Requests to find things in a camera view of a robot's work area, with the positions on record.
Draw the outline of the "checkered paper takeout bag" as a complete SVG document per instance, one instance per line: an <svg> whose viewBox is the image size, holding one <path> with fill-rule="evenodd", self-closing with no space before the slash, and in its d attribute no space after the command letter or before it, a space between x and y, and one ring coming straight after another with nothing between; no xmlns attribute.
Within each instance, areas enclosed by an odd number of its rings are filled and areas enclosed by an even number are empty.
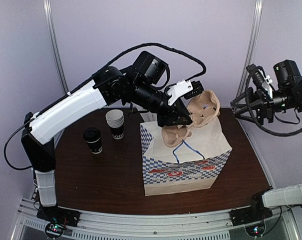
<svg viewBox="0 0 302 240"><path fill-rule="evenodd" d="M231 152L218 118L175 147L164 144L157 122L140 124L142 174L146 196L209 189Z"/></svg>

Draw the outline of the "single black paper cup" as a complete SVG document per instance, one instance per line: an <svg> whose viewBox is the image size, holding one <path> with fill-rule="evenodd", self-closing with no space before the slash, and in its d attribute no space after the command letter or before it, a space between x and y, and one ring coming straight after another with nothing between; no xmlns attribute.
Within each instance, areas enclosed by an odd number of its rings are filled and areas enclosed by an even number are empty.
<svg viewBox="0 0 302 240"><path fill-rule="evenodd" d="M103 151L101 131L95 127L87 128L83 133L83 139L93 154Z"/></svg>

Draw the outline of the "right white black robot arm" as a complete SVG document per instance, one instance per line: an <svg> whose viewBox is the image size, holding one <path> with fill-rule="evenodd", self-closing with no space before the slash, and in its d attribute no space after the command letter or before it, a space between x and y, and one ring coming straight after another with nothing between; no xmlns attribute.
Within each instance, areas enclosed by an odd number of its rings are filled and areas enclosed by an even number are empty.
<svg viewBox="0 0 302 240"><path fill-rule="evenodd" d="M273 123L278 118L276 113L285 113L290 109L295 113L302 112L302 75L296 62L289 59L275 64L273 69L278 82L277 89L262 66L247 66L249 75L245 89L230 105L235 118L255 123L259 129L273 136L292 137L302 133L302 128L280 133L265 128L263 124L264 120ZM266 209L282 206L302 207L302 183L255 194L247 209L247 217L257 221L266 213Z"/></svg>

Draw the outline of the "cardboard cup carrier tray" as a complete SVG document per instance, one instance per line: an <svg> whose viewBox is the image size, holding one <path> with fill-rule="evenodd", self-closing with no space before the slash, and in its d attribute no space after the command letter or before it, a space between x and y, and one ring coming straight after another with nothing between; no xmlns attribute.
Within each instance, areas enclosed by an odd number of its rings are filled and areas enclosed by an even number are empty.
<svg viewBox="0 0 302 240"><path fill-rule="evenodd" d="M162 127L161 134L165 146L176 147L192 135L192 129L201 128L217 118L220 114L220 106L219 99L210 89L193 97L187 105L192 123Z"/></svg>

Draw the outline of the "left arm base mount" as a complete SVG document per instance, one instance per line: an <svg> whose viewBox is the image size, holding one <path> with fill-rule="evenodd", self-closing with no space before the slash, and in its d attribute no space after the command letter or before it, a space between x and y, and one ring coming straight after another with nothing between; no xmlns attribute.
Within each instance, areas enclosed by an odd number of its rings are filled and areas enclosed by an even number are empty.
<svg viewBox="0 0 302 240"><path fill-rule="evenodd" d="M62 226L77 227L80 218L80 212L76 210L61 208L58 206L44 207L40 205L36 217L53 224L57 223Z"/></svg>

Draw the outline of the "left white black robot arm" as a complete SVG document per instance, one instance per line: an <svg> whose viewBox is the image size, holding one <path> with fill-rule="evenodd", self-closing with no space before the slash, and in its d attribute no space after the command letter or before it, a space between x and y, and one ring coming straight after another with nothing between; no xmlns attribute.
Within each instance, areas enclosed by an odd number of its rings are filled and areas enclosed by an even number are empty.
<svg viewBox="0 0 302 240"><path fill-rule="evenodd" d="M132 65L123 69L107 65L51 106L26 115L21 143L35 172L42 211L52 222L63 217L62 209L56 206L54 136L117 101L155 113L160 127L190 124L181 97L192 91L192 83L182 80L163 92L157 82L167 72L166 62L143 51Z"/></svg>

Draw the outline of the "stack of paper cups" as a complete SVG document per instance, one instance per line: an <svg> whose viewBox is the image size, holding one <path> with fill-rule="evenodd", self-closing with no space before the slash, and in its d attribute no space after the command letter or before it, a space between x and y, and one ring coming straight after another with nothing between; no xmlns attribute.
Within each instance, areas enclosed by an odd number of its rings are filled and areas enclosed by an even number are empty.
<svg viewBox="0 0 302 240"><path fill-rule="evenodd" d="M105 118L112 137L116 140L122 139L124 137L124 112L113 109L106 113Z"/></svg>

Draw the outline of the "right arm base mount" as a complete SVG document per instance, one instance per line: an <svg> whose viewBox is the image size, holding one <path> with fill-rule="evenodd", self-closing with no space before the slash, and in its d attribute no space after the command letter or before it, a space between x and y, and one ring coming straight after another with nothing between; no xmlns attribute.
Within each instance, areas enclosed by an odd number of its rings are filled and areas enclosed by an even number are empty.
<svg viewBox="0 0 302 240"><path fill-rule="evenodd" d="M273 216L272 210L269 208L259 211L253 209L251 206L241 209L232 209L229 214L233 226L258 222Z"/></svg>

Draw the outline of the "black coffee cup lid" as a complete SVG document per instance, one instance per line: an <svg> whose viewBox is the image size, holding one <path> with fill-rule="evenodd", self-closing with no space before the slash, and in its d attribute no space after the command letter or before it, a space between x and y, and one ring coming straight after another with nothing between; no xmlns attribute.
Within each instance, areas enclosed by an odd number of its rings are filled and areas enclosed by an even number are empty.
<svg viewBox="0 0 302 240"><path fill-rule="evenodd" d="M95 127L89 127L83 133L83 139L89 143L99 141L100 138L101 138L101 131Z"/></svg>

